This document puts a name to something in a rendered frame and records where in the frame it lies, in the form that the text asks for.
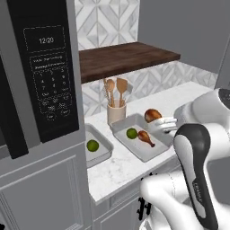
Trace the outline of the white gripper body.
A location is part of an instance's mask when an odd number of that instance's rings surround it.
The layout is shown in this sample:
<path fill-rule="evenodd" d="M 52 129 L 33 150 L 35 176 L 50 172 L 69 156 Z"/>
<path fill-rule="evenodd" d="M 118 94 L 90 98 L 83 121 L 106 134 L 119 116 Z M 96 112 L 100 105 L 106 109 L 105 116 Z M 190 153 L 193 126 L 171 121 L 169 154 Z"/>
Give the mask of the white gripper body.
<path fill-rule="evenodd" d="M 173 117 L 155 119 L 148 124 L 148 131 L 150 133 L 169 133 L 177 129 L 176 121 L 177 119 Z"/>

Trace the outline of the brown chicken drumstick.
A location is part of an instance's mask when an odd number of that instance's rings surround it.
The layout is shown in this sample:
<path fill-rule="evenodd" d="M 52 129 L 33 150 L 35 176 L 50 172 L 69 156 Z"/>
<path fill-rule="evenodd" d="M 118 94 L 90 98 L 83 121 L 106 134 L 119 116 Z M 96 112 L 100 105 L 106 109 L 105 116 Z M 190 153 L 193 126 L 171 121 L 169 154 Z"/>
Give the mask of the brown chicken drumstick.
<path fill-rule="evenodd" d="M 155 144 L 150 140 L 150 137 L 148 136 L 148 134 L 147 134 L 144 130 L 140 130 L 140 131 L 137 133 L 137 137 L 138 137 L 141 141 L 148 143 L 151 147 L 154 147 L 154 146 L 155 146 Z"/>
<path fill-rule="evenodd" d="M 156 119 L 160 119 L 161 117 L 161 113 L 155 109 L 149 109 L 145 112 L 145 120 L 147 123 L 150 123 Z"/>

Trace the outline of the green lime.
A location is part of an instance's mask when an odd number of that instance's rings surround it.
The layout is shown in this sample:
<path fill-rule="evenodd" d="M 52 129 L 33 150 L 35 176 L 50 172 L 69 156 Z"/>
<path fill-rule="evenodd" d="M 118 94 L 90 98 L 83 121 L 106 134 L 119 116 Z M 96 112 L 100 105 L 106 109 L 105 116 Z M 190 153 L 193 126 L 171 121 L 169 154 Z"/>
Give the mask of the green lime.
<path fill-rule="evenodd" d="M 126 134 L 128 138 L 135 139 L 137 137 L 137 130 L 135 128 L 129 128 Z"/>
<path fill-rule="evenodd" d="M 99 143 L 93 139 L 89 140 L 86 146 L 90 152 L 95 152 L 99 149 Z"/>

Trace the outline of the beige utensil pot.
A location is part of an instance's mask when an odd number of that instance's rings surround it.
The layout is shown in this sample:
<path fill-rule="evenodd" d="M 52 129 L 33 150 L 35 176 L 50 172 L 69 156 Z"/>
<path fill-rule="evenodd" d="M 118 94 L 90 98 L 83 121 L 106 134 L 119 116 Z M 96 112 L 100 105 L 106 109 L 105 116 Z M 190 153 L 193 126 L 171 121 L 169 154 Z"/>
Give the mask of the beige utensil pot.
<path fill-rule="evenodd" d="M 127 105 L 125 102 L 122 106 L 119 106 L 119 100 L 114 101 L 114 106 L 111 107 L 107 105 L 107 123 L 111 124 L 115 121 L 122 120 L 126 118 Z"/>

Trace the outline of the wooden spatula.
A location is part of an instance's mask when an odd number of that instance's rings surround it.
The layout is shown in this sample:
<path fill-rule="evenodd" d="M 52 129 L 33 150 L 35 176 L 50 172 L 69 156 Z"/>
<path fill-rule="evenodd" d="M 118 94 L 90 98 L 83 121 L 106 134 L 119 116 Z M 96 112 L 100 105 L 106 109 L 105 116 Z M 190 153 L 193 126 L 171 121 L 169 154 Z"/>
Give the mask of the wooden spatula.
<path fill-rule="evenodd" d="M 127 91 L 128 81 L 123 78 L 117 78 L 117 89 L 119 91 L 119 106 L 123 105 L 122 94 Z"/>

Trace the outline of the wooden spoon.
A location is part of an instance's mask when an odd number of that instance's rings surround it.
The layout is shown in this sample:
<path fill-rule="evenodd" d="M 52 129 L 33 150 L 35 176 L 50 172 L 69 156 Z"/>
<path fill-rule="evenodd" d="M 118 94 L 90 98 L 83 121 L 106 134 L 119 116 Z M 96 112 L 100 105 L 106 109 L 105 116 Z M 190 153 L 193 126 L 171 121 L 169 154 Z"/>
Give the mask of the wooden spoon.
<path fill-rule="evenodd" d="M 114 107 L 114 97 L 113 97 L 113 90 L 115 88 L 115 83 L 112 79 L 107 80 L 107 89 L 110 94 L 110 99 L 111 99 L 111 107 Z"/>

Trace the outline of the dark wooden shelf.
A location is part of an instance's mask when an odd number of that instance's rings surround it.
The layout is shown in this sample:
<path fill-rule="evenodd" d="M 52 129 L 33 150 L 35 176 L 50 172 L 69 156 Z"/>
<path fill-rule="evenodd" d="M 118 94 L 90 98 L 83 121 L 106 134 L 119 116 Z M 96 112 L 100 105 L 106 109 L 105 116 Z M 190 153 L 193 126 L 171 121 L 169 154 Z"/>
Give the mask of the dark wooden shelf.
<path fill-rule="evenodd" d="M 141 42 L 86 49 L 79 52 L 83 84 L 138 69 L 179 60 L 181 55 Z"/>

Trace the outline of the grey drawer front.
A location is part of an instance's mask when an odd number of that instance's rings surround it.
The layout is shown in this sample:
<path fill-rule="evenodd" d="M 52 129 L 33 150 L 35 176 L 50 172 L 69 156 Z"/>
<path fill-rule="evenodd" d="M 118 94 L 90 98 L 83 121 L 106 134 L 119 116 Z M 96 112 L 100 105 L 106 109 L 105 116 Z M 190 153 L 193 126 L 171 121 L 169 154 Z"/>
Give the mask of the grey drawer front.
<path fill-rule="evenodd" d="M 119 191 L 110 198 L 110 208 L 114 208 L 121 202 L 129 199 L 139 192 L 139 183 L 129 185 L 127 188 Z"/>

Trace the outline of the grey base cupboard door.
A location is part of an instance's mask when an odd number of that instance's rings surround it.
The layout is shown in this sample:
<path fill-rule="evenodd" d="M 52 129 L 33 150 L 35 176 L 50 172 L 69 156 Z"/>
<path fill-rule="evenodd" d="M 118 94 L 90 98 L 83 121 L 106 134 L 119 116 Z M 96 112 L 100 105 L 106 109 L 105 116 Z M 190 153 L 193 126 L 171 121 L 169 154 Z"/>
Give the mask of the grey base cupboard door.
<path fill-rule="evenodd" d="M 93 221 L 93 230 L 139 230 L 147 216 L 138 219 L 141 198 L 135 194 Z"/>

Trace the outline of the grey black microwave oven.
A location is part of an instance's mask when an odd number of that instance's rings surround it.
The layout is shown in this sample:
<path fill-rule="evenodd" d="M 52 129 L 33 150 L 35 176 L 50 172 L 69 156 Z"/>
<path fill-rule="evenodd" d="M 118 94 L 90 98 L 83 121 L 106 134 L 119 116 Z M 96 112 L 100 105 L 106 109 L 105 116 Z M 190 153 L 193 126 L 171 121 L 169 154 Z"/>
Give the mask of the grey black microwave oven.
<path fill-rule="evenodd" d="M 75 0 L 0 0 L 0 130 L 11 158 L 84 127 Z"/>

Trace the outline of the grey tall cupboard door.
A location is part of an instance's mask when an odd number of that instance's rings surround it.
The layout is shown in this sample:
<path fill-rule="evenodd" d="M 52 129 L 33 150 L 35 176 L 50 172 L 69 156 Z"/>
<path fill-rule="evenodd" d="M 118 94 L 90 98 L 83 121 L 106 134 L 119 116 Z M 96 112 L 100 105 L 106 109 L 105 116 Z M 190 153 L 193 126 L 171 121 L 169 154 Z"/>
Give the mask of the grey tall cupboard door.
<path fill-rule="evenodd" d="M 0 161 L 0 230 L 90 230 L 84 144 Z"/>

